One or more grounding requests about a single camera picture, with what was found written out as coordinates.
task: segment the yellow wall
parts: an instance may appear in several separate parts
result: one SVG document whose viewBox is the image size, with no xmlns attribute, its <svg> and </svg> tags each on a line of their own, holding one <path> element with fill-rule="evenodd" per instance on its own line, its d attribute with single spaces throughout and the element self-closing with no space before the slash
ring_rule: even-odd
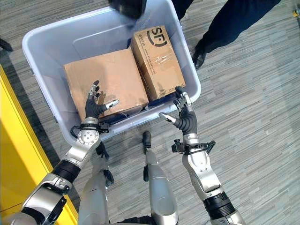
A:
<svg viewBox="0 0 300 225">
<path fill-rule="evenodd" d="M 1 218 L 17 212 L 34 187 L 53 168 L 18 102 L 3 68 L 0 108 L 0 198 Z M 75 225 L 78 214 L 66 197 L 57 224 Z"/>
</svg>

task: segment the robot leg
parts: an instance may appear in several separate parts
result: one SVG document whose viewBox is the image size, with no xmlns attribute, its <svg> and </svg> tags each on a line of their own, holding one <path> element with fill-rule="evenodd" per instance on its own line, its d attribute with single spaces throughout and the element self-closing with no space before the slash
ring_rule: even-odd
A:
<svg viewBox="0 0 300 225">
<path fill-rule="evenodd" d="M 113 183 L 113 177 L 104 158 L 97 160 L 92 174 L 82 192 L 78 225 L 109 223 L 106 187 Z"/>
<path fill-rule="evenodd" d="M 169 180 L 158 164 L 151 147 L 151 134 L 143 134 L 146 152 L 144 180 L 149 181 L 151 215 L 157 225 L 176 225 L 178 223 L 177 203 Z"/>
</svg>

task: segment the brown cardboard box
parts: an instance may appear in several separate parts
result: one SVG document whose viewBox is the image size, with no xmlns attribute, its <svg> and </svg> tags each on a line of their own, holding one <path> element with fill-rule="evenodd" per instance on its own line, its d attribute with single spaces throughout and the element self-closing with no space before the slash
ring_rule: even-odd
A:
<svg viewBox="0 0 300 225">
<path fill-rule="evenodd" d="M 147 95 L 131 49 L 111 52 L 64 65 L 71 95 L 81 121 L 85 119 L 85 103 L 90 86 L 99 80 L 99 104 L 118 99 L 115 107 L 104 113 L 132 112 L 148 104 Z"/>
<path fill-rule="evenodd" d="M 164 26 L 136 32 L 131 49 L 151 100 L 185 86 L 181 69 Z"/>
</svg>

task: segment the black cable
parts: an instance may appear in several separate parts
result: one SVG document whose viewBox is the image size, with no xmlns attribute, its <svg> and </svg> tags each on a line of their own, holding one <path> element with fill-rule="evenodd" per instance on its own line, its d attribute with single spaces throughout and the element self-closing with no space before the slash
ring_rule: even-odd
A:
<svg viewBox="0 0 300 225">
<path fill-rule="evenodd" d="M 78 138 L 78 136 L 74 133 L 74 129 L 80 129 L 80 127 L 79 126 L 73 126 L 72 128 L 71 128 L 71 130 L 70 130 L 70 133 L 71 133 L 71 135 L 74 137 L 74 138 Z"/>
<path fill-rule="evenodd" d="M 210 154 L 210 151 L 212 150 L 212 148 L 215 146 L 216 142 L 215 141 L 211 141 L 210 143 L 207 143 L 207 154 Z"/>
</svg>

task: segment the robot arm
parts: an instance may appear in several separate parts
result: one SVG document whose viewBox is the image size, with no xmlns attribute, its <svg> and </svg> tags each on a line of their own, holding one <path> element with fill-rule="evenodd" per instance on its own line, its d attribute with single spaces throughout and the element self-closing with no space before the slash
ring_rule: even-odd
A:
<svg viewBox="0 0 300 225">
<path fill-rule="evenodd" d="M 180 118 L 166 113 L 159 116 L 172 123 L 183 132 L 183 143 L 174 140 L 172 151 L 182 154 L 182 162 L 187 169 L 192 184 L 202 200 L 212 225 L 246 225 L 240 213 L 233 207 L 217 175 L 210 166 L 209 153 L 215 142 L 201 143 L 197 135 L 197 119 L 192 102 L 183 88 L 176 88 L 175 105 Z"/>
<path fill-rule="evenodd" d="M 106 105 L 97 105 L 99 81 L 92 84 L 86 102 L 86 119 L 80 125 L 76 144 L 65 157 L 47 174 L 24 202 L 21 212 L 8 219 L 12 225 L 54 224 L 66 204 L 66 195 L 72 183 L 90 158 L 90 153 L 100 144 L 100 134 L 108 132 L 106 124 L 99 124 L 98 116 L 118 104 L 114 100 Z"/>
</svg>

